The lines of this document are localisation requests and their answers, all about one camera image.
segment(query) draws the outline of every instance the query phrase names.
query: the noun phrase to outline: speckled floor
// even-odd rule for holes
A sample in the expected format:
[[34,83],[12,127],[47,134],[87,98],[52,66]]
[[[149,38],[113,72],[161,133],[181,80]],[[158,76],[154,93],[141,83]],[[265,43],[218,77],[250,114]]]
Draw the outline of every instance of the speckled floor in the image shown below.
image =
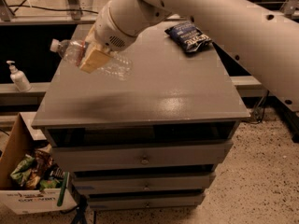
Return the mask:
[[[298,150],[286,124],[269,108],[263,123],[241,123],[234,146],[216,169],[216,179],[197,208],[103,212],[97,213],[96,223],[299,223]],[[17,216],[0,204],[1,224],[71,223],[75,214]],[[88,209],[86,218],[93,223],[93,211]]]

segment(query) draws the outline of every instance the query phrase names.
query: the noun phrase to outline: desk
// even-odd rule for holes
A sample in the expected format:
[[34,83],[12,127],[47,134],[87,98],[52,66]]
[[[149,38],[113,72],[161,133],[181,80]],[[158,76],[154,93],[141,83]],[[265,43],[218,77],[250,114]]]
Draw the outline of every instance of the desk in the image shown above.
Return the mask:
[[249,116],[212,45],[186,56],[164,33],[172,25],[123,52],[134,63],[126,81],[62,61],[36,113],[33,126],[92,209],[200,204]]

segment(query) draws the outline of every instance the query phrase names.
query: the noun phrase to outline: glossy desk surface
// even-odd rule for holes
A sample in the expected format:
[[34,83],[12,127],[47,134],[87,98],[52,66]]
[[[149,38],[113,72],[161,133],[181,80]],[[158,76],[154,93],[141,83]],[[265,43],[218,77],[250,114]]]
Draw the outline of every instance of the glossy desk surface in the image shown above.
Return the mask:
[[[187,57],[164,33],[167,21],[144,31],[123,54],[126,81],[91,74],[62,61],[33,126],[145,125],[238,120],[249,114],[212,45]],[[79,25],[84,38],[91,25]]]

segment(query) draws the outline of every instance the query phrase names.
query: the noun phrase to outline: floor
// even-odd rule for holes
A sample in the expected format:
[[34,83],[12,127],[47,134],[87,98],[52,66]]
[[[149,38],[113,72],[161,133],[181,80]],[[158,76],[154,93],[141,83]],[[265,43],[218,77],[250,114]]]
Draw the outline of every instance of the floor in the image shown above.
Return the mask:
[[[263,122],[242,122],[234,145],[216,169],[216,179],[196,208],[165,208],[97,213],[98,224],[299,223],[299,145],[276,109]],[[0,133],[0,147],[7,136]],[[0,223],[71,223],[76,212],[17,216],[0,203]],[[93,211],[87,210],[88,223]]]

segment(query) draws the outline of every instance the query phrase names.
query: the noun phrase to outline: drawer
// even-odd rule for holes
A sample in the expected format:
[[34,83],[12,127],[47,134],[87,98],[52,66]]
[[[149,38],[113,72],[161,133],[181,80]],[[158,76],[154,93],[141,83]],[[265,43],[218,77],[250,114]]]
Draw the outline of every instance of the drawer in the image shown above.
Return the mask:
[[178,173],[174,169],[96,172],[94,174],[96,176],[75,177],[73,185],[80,194],[89,195],[97,193],[207,189],[215,178],[214,173],[195,172],[196,167],[187,168],[186,170],[178,168],[178,170],[185,172]]
[[125,210],[159,207],[197,206],[202,203],[202,191],[166,193],[156,195],[112,196],[90,198],[88,205],[92,210]]
[[221,163],[233,145],[185,142],[105,147],[56,147],[53,158],[69,172]]

